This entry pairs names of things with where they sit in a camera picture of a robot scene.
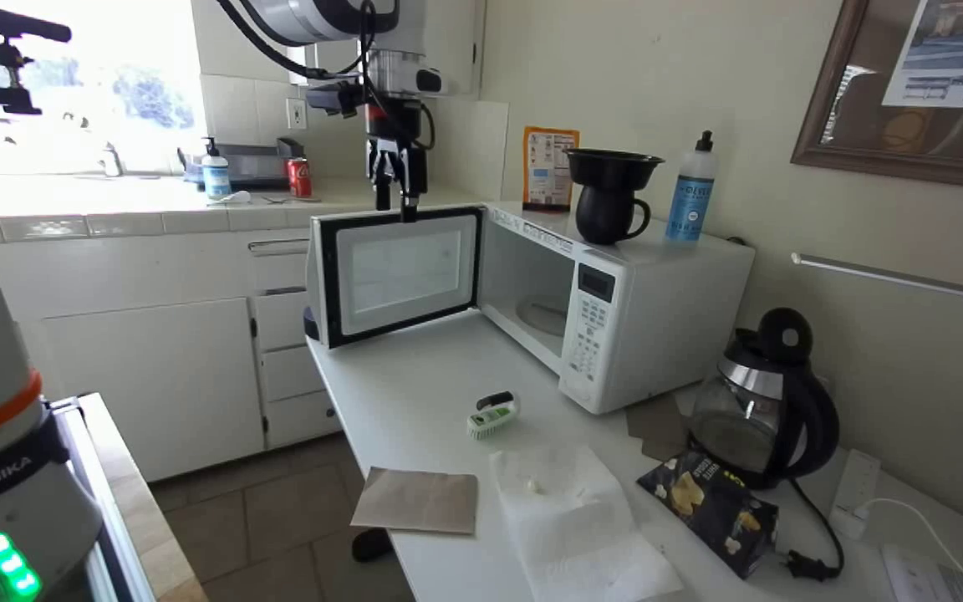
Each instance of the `white microwave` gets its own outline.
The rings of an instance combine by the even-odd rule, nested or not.
[[[480,313],[592,414],[714,373],[750,281],[751,248],[701,238],[617,248],[574,235],[569,215],[514,203],[315,219],[311,337],[329,347]]]

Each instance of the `black coffee maker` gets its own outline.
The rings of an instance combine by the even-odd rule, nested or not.
[[[760,331],[735,331],[720,377],[691,399],[689,440],[750,488],[800,478],[830,461],[838,414],[816,381],[811,328],[792,309],[772,309]]]
[[[653,179],[660,159],[617,153],[594,148],[569,148],[571,180],[583,186],[574,224],[592,246],[616,246],[648,227],[653,210],[634,198]]]

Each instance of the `white table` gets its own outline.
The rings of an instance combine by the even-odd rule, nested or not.
[[[637,457],[637,443],[626,434],[626,419],[592,419],[578,413],[556,391],[551,373],[499,336],[480,316],[453,316],[334,351],[311,342],[311,351],[365,472],[381,465],[478,477],[473,540],[392,535],[412,594],[422,602],[531,599],[488,472],[492,452],[518,452],[531,445],[589,445],[605,461],[634,509],[637,531],[665,553],[682,575],[686,594],[680,599],[890,599],[878,545],[872,540],[878,531],[875,521],[885,521],[890,542],[917,548],[927,542],[908,516],[878,507],[872,509],[870,535],[864,542],[846,542],[841,578],[825,587],[794,582],[787,575],[781,556],[764,556],[751,569],[750,582],[742,582],[665,507],[634,485],[634,478],[654,461]],[[506,432],[472,440],[464,419],[473,402],[492,391],[514,391],[522,419]],[[806,488],[830,503],[836,477],[838,461],[810,478]],[[963,556],[963,519],[891,478],[878,483],[878,496],[911,499]],[[777,531],[780,545],[821,560],[832,556],[821,528],[792,499],[792,492],[780,488],[772,503],[781,507]]]

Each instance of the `picture frame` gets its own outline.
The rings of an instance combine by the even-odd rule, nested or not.
[[[963,14],[841,0],[792,164],[963,186]]]

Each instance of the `tile floor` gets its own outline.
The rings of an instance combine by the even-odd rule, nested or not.
[[[350,564],[359,492],[340,434],[152,485],[210,602],[409,602],[393,556]]]

